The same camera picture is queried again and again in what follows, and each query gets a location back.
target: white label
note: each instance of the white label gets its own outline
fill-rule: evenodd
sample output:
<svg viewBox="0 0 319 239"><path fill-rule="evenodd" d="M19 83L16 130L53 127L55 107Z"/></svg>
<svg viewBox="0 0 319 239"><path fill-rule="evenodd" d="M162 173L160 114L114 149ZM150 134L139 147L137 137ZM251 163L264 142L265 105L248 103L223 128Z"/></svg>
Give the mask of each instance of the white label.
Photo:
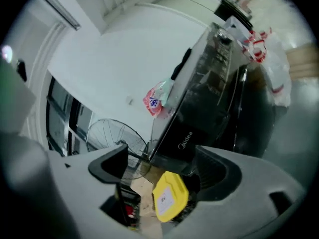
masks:
<svg viewBox="0 0 319 239"><path fill-rule="evenodd" d="M157 199L158 213L162 216L174 204L174 198L171 194L170 188L167 187L163 194Z"/></svg>

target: wall fan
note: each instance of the wall fan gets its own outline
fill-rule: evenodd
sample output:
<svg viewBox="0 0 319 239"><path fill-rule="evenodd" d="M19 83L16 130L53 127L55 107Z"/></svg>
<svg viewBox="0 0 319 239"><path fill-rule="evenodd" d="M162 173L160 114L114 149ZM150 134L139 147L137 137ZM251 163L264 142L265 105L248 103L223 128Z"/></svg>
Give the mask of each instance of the wall fan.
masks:
<svg viewBox="0 0 319 239"><path fill-rule="evenodd" d="M121 144L129 147L128 167L122 177L122 183L129 186L131 180L142 177L151 167L145 141L130 126L115 119L100 119L89 127L86 136L89 152Z"/></svg>

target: yellow container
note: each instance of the yellow container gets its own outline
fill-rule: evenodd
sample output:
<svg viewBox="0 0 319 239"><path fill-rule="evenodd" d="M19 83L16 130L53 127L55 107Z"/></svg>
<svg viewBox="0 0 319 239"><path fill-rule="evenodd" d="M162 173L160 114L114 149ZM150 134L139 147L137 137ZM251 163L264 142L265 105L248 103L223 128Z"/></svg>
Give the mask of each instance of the yellow container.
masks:
<svg viewBox="0 0 319 239"><path fill-rule="evenodd" d="M155 210L161 222L176 217L187 205L188 190L182 178L175 173L165 172L153 189Z"/></svg>

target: midea logo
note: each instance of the midea logo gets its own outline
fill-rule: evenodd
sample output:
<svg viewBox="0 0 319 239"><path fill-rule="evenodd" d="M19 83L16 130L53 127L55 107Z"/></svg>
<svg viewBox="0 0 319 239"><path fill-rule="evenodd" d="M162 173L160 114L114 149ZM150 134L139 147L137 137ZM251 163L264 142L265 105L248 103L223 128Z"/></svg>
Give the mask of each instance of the midea logo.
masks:
<svg viewBox="0 0 319 239"><path fill-rule="evenodd" d="M187 142L188 142L188 140L190 139L190 136L191 136L192 134L193 134L192 132L189 132L189 133L188 133L188 136L185 137L185 140L178 145L178 148L179 148L179 149L185 149L186 144L187 144Z"/></svg>

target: light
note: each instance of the light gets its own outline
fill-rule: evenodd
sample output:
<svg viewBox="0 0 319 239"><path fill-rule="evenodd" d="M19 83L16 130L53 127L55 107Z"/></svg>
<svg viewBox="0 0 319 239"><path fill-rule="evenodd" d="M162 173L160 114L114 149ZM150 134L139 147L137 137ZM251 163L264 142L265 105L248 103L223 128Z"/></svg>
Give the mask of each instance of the light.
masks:
<svg viewBox="0 0 319 239"><path fill-rule="evenodd" d="M13 55L13 51L11 47L8 45L5 45L4 47L2 47L1 52L2 52L2 58L6 62L11 63L12 55Z"/></svg>

